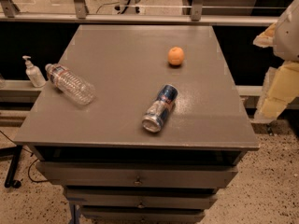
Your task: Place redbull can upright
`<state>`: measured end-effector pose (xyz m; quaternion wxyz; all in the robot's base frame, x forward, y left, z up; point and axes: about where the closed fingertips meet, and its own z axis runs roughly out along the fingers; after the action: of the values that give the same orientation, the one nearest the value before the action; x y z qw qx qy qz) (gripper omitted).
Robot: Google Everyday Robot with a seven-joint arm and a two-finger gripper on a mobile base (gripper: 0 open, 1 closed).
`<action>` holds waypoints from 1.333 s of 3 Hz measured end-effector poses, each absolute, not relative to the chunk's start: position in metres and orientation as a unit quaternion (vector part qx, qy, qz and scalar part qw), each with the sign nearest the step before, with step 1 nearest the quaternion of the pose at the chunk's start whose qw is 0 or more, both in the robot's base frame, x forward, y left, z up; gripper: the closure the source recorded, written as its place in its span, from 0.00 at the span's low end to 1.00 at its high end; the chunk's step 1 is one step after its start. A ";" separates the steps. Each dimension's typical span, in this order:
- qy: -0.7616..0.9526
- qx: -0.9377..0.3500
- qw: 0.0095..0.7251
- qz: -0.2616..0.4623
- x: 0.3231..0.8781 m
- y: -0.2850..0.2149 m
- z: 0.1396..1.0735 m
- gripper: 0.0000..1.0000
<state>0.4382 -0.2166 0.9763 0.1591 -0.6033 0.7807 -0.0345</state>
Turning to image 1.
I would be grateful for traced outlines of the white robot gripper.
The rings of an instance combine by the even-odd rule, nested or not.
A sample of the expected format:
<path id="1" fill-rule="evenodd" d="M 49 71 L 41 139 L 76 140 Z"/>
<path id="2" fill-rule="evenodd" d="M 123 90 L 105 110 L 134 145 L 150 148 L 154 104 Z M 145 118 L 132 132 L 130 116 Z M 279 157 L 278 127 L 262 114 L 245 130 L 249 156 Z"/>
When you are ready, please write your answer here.
<path id="1" fill-rule="evenodd" d="M 268 69 L 257 104 L 257 119 L 276 119 L 299 96 L 299 0 L 293 0 L 277 24 L 257 35 L 253 44 L 273 47 L 274 54 L 285 60 L 279 68 Z"/>

